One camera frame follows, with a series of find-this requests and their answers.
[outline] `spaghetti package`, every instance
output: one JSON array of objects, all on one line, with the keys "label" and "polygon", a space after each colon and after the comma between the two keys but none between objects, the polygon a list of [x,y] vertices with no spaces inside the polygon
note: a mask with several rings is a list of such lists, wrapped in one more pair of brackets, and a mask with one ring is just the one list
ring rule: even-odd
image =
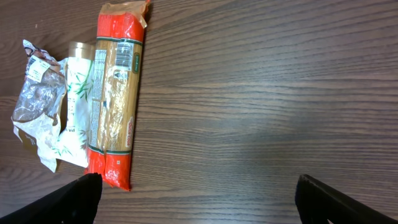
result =
[{"label": "spaghetti package", "polygon": [[11,120],[14,133],[26,149],[40,157],[52,172],[57,160],[52,150],[61,130],[60,110],[65,96],[64,63],[29,41],[23,41],[28,64],[25,82]]},{"label": "spaghetti package", "polygon": [[131,147],[149,1],[105,4],[98,16],[86,172],[130,190]]},{"label": "spaghetti package", "polygon": [[68,121],[53,147],[55,157],[82,166],[88,165],[87,133],[90,129],[93,92],[93,45],[70,42],[67,63]]}]

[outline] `dark brown wood surface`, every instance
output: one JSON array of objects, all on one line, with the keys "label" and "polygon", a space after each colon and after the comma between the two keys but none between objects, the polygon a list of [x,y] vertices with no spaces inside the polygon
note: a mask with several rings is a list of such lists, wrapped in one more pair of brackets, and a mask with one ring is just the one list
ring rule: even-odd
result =
[{"label": "dark brown wood surface", "polygon": [[[0,215],[83,172],[12,133],[22,39],[61,60],[104,2],[0,2]],[[398,218],[397,61],[397,1],[153,0],[134,190],[105,187],[96,222],[299,223],[303,173]]]}]

